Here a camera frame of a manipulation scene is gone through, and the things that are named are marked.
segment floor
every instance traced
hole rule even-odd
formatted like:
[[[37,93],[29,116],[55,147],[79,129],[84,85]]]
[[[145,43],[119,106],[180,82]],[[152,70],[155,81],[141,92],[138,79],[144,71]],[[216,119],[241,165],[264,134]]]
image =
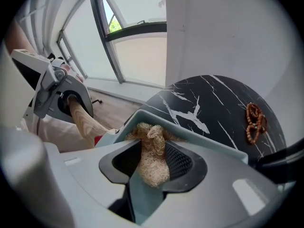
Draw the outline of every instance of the floor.
[[[106,128],[119,129],[126,120],[142,105],[106,95],[97,91],[88,90],[92,101],[98,99],[103,102],[93,104],[94,119]]]

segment wooden bead bracelet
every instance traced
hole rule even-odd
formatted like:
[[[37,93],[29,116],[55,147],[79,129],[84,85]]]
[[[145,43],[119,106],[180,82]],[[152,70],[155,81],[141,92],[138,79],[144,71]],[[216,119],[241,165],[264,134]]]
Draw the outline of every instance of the wooden bead bracelet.
[[[246,117],[248,122],[248,127],[246,129],[247,140],[250,144],[255,144],[259,134],[267,131],[267,119],[258,105],[251,102],[247,105]],[[262,126],[263,120],[265,120],[265,127]],[[250,134],[251,129],[257,131],[254,139],[252,139]]]

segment black marble table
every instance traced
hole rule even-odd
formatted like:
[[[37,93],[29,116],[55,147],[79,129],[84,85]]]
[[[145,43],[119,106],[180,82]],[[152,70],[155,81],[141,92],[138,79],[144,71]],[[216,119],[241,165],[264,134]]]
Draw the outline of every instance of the black marble table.
[[[246,138],[246,106],[256,103],[267,118],[267,132],[256,144]],[[269,105],[245,84],[204,75],[179,81],[153,96],[141,109],[231,148],[246,152],[249,165],[286,148],[281,126]]]

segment loofah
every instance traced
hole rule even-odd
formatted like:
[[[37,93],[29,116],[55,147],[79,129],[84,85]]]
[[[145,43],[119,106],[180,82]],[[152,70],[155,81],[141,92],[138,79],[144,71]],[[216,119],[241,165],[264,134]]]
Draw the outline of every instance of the loofah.
[[[141,139],[142,141],[142,157],[138,171],[145,183],[157,187],[169,179],[169,168],[165,161],[165,141],[181,141],[182,139],[160,125],[152,126],[147,123],[137,124],[125,139]]]

